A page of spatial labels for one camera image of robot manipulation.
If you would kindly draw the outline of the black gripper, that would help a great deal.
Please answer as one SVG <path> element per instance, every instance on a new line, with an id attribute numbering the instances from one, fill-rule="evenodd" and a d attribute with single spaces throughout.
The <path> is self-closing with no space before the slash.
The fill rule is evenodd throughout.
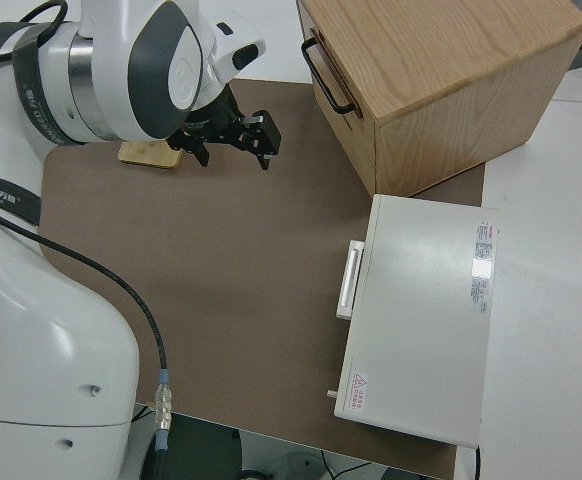
<path id="1" fill-rule="evenodd" d="M 279 153 L 280 131 L 266 110 L 241 117 L 233 96 L 219 96 L 206 106 L 191 111 L 181 127 L 167 138 L 167 143 L 171 149 L 185 151 L 193 155 L 202 167 L 207 167 L 210 154 L 205 143 L 226 143 L 239 138 L 244 149 L 256 157 L 260 168 L 267 171 L 271 159 Z"/>

